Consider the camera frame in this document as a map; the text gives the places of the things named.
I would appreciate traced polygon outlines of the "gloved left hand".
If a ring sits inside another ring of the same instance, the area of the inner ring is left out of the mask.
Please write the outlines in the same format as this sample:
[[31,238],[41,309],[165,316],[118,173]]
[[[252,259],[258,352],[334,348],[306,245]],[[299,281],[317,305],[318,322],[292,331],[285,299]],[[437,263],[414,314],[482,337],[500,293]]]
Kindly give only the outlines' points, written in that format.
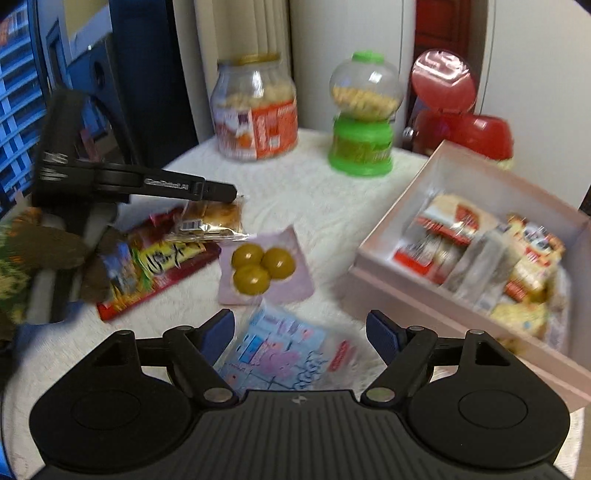
[[103,258],[114,253],[124,235],[108,226],[95,248],[83,239],[40,223],[41,211],[26,208],[9,221],[1,223],[1,344],[16,336],[25,323],[32,276],[39,270],[81,268],[83,277],[79,299],[101,303],[110,293],[107,267]]

